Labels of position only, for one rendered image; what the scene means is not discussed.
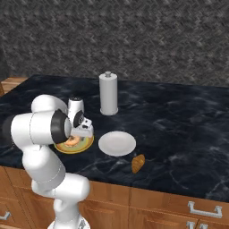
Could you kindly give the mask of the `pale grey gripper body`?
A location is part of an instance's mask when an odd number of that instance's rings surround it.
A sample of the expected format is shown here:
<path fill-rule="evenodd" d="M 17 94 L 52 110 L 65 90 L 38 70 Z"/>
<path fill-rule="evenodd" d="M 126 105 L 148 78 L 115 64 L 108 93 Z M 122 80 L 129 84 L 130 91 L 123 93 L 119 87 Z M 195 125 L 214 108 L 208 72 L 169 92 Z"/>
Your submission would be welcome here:
<path fill-rule="evenodd" d="M 77 128 L 72 128 L 71 135 L 72 136 L 80 136 L 80 137 L 88 137 L 91 138 L 94 134 L 93 126 L 90 126 L 88 129 L 81 128 L 80 126 Z"/>

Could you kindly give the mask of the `yellow rimmed plate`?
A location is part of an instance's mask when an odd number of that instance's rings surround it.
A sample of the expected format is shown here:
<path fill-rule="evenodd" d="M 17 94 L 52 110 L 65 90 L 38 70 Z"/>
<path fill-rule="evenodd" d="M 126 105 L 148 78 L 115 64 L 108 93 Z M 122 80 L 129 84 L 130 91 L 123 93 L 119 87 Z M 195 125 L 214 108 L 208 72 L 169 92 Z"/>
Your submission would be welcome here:
<path fill-rule="evenodd" d="M 55 144 L 55 148 L 64 154 L 77 154 L 87 150 L 94 141 L 94 137 L 80 137 L 81 141 L 74 147 L 66 147 L 63 143 Z"/>

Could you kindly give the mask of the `glazed orange doughnut pastry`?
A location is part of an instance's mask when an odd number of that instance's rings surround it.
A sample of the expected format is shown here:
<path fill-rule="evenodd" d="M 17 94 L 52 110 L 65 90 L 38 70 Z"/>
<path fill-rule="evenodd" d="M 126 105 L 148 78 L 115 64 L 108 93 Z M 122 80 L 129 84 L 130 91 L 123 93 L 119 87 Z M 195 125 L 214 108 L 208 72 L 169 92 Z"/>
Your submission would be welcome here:
<path fill-rule="evenodd" d="M 64 143 L 66 147 L 74 147 L 81 141 L 79 136 L 70 136 L 69 139 Z"/>

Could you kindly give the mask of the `white round plate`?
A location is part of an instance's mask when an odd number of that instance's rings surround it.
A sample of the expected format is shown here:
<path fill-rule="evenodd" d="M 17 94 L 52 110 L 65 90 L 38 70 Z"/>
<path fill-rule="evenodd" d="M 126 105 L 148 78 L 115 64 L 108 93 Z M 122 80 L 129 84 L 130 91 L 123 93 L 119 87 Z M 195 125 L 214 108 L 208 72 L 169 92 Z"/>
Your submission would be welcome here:
<path fill-rule="evenodd" d="M 98 141 L 99 149 L 112 157 L 126 156 L 136 148 L 136 140 L 125 131 L 110 131 Z"/>

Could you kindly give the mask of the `grey paper towel holder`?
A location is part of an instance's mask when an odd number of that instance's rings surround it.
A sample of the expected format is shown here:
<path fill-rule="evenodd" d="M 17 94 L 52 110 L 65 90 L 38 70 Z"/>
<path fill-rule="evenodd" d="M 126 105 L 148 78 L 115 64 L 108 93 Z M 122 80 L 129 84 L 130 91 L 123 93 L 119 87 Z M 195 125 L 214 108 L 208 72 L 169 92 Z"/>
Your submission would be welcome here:
<path fill-rule="evenodd" d="M 115 115 L 118 112 L 117 75 L 105 72 L 99 75 L 100 113 Z"/>

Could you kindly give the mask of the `brown croissant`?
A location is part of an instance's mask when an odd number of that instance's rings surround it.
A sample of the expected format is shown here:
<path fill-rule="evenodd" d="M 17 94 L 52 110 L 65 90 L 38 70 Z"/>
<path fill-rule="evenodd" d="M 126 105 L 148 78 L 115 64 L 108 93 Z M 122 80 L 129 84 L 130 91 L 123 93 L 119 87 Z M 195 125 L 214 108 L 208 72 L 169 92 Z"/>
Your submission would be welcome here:
<path fill-rule="evenodd" d="M 131 162 L 131 170 L 136 174 L 145 164 L 145 156 L 140 154 L 136 156 Z"/>

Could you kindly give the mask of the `wooden drawer front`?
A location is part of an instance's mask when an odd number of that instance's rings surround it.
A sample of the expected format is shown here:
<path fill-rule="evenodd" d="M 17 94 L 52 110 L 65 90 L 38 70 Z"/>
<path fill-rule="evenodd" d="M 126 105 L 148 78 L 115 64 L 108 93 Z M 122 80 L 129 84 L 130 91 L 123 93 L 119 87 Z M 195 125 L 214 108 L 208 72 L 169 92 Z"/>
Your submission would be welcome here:
<path fill-rule="evenodd" d="M 194 209 L 215 213 L 215 207 L 222 208 L 222 217 L 201 216 L 192 214 L 188 203 L 194 202 Z M 148 191 L 131 188 L 130 206 L 146 210 L 158 210 L 175 215 L 190 216 L 219 224 L 229 225 L 229 203 L 209 199 L 199 199 L 160 191 Z"/>
<path fill-rule="evenodd" d="M 0 165 L 0 229 L 47 229 L 55 219 L 53 200 L 34 193 L 23 169 Z"/>
<path fill-rule="evenodd" d="M 91 229 L 128 229 L 130 187 L 90 181 L 89 196 L 79 203 Z"/>

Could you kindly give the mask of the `wooden side counter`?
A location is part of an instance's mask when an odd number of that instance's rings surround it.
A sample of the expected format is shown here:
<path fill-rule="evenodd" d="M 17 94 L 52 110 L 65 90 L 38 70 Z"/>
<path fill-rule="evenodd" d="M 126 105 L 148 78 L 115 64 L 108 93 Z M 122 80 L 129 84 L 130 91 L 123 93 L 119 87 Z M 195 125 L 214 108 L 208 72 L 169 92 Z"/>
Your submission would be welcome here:
<path fill-rule="evenodd" d="M 27 80 L 27 77 L 9 77 L 4 81 L 0 81 L 0 97 L 8 93 L 21 83 Z"/>

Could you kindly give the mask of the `wooden cupboard door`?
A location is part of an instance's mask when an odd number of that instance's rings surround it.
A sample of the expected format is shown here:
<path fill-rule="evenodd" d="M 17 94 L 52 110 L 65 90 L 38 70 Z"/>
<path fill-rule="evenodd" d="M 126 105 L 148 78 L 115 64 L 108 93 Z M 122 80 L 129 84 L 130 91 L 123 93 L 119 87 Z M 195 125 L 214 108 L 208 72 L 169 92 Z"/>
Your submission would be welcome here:
<path fill-rule="evenodd" d="M 200 224 L 208 225 L 208 229 L 229 229 L 229 224 L 139 208 L 130 208 L 129 229 L 188 229 L 188 221 L 196 224 L 195 229 Z"/>

